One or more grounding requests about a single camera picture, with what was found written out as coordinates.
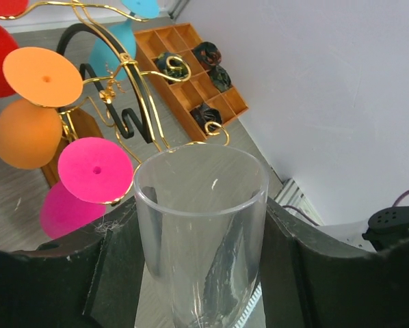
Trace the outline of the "gold wire wine glass rack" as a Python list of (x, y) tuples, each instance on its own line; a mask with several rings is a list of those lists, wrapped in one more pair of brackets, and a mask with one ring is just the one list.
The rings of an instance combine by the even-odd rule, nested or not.
[[(117, 52), (117, 50), (122, 47), (121, 43), (110, 34), (107, 29), (108, 27), (93, 19), (90, 14), (90, 9), (96, 7), (94, 2), (29, 2), (25, 11), (18, 16), (0, 16), (0, 25), (2, 26), (3, 21), (16, 21), (21, 19), (40, 7), (70, 8), (78, 19), (78, 23), (71, 25), (62, 34), (60, 42), (54, 51), (63, 55), (77, 68), (83, 79), (83, 89), (88, 84), (92, 84), (96, 87), (98, 97), (105, 106), (105, 111), (99, 113), (99, 118), (103, 121), (105, 126), (115, 130), (117, 140), (114, 143), (127, 153), (133, 164), (132, 188), (134, 175), (142, 163), (124, 144), (124, 140), (132, 138), (135, 131), (139, 131), (144, 140), (154, 144), (156, 149), (162, 150), (169, 148), (169, 143), (163, 134), (153, 97), (144, 79), (147, 72), (140, 69), (136, 55), (135, 58), (132, 59), (128, 53)], [(140, 18), (139, 16), (131, 16), (129, 13), (130, 11), (124, 6), (118, 10), (118, 14), (124, 18), (124, 21), (127, 18), (130, 18), (132, 22), (146, 22), (151, 20)], [(96, 76), (95, 71), (89, 64), (90, 54), (95, 42), (99, 39), (104, 40), (105, 44), (109, 46), (120, 61), (118, 67), (114, 71), (109, 71), (109, 74), (105, 77)], [(80, 97), (75, 102), (65, 107), (57, 108), (57, 112), (62, 120), (62, 138), (50, 162), (36, 169), (44, 169), (51, 164), (55, 164), (56, 173), (59, 178), (57, 164), (64, 148), (78, 139), (97, 137), (82, 135), (72, 119), (73, 116), (80, 111), (82, 105), (90, 101), (91, 98), (84, 96), (82, 91)], [(117, 204), (124, 197), (108, 205)]]

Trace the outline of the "clear wine glass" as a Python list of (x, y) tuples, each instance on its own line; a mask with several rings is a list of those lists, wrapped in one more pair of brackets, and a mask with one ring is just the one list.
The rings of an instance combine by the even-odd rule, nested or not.
[(146, 267), (175, 327), (232, 327), (259, 274), (269, 176), (251, 154), (195, 143), (134, 178)]

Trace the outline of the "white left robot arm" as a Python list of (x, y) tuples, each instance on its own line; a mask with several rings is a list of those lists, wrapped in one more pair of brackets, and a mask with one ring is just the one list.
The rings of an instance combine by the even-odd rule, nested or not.
[[(144, 254), (135, 200), (35, 251), (0, 251), (0, 327), (133, 327)], [(409, 327), (409, 206), (378, 211), (342, 243), (267, 203), (267, 327)]]

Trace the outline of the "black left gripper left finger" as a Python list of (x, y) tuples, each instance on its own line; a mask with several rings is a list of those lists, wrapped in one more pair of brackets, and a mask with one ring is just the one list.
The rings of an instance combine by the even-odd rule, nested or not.
[(34, 251), (0, 251), (0, 327), (133, 327), (143, 270), (130, 198)]

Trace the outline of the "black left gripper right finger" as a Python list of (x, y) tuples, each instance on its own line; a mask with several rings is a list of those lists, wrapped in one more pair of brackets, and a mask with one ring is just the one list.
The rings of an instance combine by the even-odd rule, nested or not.
[(409, 327), (409, 240), (368, 252), (268, 200), (260, 276), (267, 327)]

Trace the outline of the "wooden compartment tray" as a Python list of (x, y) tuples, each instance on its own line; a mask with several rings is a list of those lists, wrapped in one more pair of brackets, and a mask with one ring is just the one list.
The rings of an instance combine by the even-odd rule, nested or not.
[(192, 24), (137, 31), (135, 39), (136, 60), (142, 70), (158, 71), (155, 60), (166, 52), (180, 55), (189, 64), (192, 77), (186, 82), (169, 84), (166, 79), (155, 74), (151, 74), (149, 80), (191, 140), (204, 141), (208, 138), (191, 114), (197, 106), (206, 103), (217, 109), (223, 126), (248, 110), (248, 105), (236, 87), (221, 92), (212, 84), (209, 71), (193, 54), (193, 49), (202, 42), (202, 38)]

